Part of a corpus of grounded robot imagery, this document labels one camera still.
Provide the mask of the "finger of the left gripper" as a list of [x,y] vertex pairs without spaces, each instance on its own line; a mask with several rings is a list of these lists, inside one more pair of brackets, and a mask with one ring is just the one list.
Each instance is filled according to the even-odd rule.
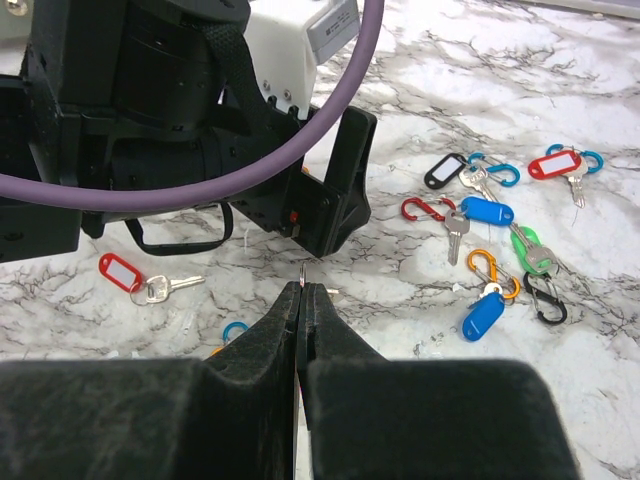
[[323,186],[330,193],[321,256],[336,253],[371,216],[366,176],[377,119],[357,107],[343,113]]

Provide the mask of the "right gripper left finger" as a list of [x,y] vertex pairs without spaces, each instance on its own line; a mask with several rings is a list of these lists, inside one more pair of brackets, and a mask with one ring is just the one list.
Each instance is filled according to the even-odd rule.
[[292,478],[301,293],[206,360],[3,362],[2,477]]

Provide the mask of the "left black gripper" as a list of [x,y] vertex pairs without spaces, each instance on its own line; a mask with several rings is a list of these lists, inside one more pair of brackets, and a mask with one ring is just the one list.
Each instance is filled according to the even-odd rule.
[[[30,20],[17,74],[1,74],[1,174],[44,187],[139,193],[222,179],[309,125],[260,92],[244,33],[251,1],[1,1]],[[154,256],[211,251],[232,208],[322,258],[330,193],[303,173],[306,153],[257,186],[185,207],[61,208],[1,194],[1,263],[70,253],[124,222]],[[140,218],[220,206],[220,240],[150,244]]]

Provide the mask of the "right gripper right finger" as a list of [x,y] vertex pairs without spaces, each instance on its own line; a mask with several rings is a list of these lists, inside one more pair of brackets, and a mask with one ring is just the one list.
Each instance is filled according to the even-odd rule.
[[388,360],[302,290],[297,369],[318,479],[576,479],[552,395],[504,359]]

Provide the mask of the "blue S carabiner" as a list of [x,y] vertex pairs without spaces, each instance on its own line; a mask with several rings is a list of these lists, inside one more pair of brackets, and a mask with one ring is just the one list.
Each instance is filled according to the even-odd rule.
[[225,326],[222,332],[222,341],[224,345],[228,345],[235,338],[243,334],[249,329],[249,326],[241,321],[234,321]]
[[561,143],[550,145],[546,149],[546,154],[551,155],[554,153],[558,153],[560,151],[568,151],[568,150],[577,152],[579,156],[586,161],[588,166],[588,170],[587,170],[588,174],[598,173],[604,167],[604,158],[598,152],[591,151],[591,150],[579,150],[573,146],[567,147]]

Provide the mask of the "red S carabiner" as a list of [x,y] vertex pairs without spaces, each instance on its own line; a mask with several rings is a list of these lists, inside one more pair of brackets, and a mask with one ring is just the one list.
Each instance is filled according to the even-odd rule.
[[444,197],[438,198],[433,201],[425,201],[419,197],[411,197],[403,201],[400,207],[400,213],[408,221],[412,221],[412,222],[417,221],[418,217],[416,215],[413,215],[409,211],[409,208],[415,207],[415,208],[419,208],[421,211],[423,211],[426,215],[428,215],[435,221],[444,222],[445,215],[436,211],[433,208],[434,205],[444,205],[449,210],[456,209],[456,205],[451,200]]

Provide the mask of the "black key tag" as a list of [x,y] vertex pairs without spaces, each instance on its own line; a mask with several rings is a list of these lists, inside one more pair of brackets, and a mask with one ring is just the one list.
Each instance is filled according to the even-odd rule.
[[468,165],[459,153],[449,153],[424,175],[424,184],[432,190],[444,188]]

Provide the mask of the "blue key tag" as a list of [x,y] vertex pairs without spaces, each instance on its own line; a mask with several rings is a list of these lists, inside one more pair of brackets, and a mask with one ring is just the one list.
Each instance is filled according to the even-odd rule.
[[503,315],[505,300],[502,294],[491,292],[472,304],[470,312],[462,323],[462,333],[466,340],[480,340]]
[[515,220],[513,210],[506,204],[469,196],[462,200],[460,208],[470,220],[507,227]]

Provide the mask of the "green key tag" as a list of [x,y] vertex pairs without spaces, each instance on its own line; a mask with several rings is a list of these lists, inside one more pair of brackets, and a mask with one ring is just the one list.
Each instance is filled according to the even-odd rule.
[[[522,226],[521,227],[521,232],[524,234],[524,236],[531,241],[533,244],[535,245],[540,245],[540,240],[536,234],[536,232],[527,227],[527,226]],[[537,272],[529,265],[529,263],[526,260],[526,246],[523,243],[523,241],[520,239],[520,237],[514,232],[511,232],[511,242],[512,245],[514,247],[514,250],[516,252],[516,256],[518,257],[518,260],[521,264],[521,266],[530,274],[532,275],[537,275]]]

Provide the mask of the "orange S carabiner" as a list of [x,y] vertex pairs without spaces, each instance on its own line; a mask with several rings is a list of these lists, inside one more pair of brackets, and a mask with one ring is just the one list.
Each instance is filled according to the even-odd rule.
[[485,287],[483,295],[499,293],[507,301],[514,301],[521,292],[521,283],[498,265],[496,258],[487,250],[472,250],[466,260],[468,268],[479,277]]

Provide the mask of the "black S carabiner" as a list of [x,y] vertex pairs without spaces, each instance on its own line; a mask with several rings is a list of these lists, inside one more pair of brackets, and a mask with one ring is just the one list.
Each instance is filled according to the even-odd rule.
[[[533,281],[542,280],[546,289],[538,288]],[[549,273],[542,275],[533,275],[526,272],[523,276],[523,285],[525,291],[532,297],[536,317],[542,323],[549,326],[558,326],[565,323],[568,319],[568,310],[565,303],[560,299],[557,288]],[[559,312],[558,318],[549,318],[543,311],[541,304],[551,305]]]

